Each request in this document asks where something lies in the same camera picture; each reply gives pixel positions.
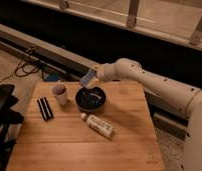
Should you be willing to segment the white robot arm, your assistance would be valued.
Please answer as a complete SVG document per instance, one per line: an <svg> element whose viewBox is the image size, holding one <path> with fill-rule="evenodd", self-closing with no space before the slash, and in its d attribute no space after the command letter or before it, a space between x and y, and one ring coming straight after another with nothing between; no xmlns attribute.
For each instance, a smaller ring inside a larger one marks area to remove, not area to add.
<svg viewBox="0 0 202 171"><path fill-rule="evenodd" d="M96 82L134 80L161 97L188 118L183 171L202 171L202 89L154 74L133 60L121 58L91 69Z"/></svg>

